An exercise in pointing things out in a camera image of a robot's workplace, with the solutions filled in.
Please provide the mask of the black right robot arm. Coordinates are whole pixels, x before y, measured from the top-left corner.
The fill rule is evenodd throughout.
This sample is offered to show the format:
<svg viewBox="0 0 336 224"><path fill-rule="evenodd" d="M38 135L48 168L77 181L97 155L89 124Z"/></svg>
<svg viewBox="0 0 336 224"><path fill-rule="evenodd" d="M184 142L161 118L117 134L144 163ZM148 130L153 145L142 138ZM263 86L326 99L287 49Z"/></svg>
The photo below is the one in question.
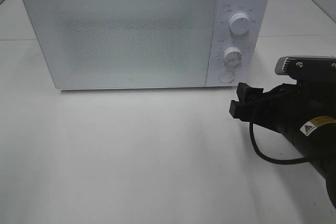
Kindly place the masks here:
<svg viewBox="0 0 336 224"><path fill-rule="evenodd" d="M238 100L229 112L249 124L255 153L279 165L310 163L326 180L330 201L335 203L335 84L298 81L281 84L268 92L246 83L237 86ZM258 147L254 125L281 134L302 155L301 158L275 159Z"/></svg>

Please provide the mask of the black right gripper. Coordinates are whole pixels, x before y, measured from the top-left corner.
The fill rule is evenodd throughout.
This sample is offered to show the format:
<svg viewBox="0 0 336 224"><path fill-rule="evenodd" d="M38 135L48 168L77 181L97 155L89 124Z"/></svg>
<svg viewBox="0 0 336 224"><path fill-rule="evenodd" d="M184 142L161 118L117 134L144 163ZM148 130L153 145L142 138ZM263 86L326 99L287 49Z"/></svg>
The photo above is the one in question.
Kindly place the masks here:
<svg viewBox="0 0 336 224"><path fill-rule="evenodd" d="M282 134L288 140L335 140L335 83L298 81L268 92L240 82L238 101L231 100L234 119Z"/></svg>

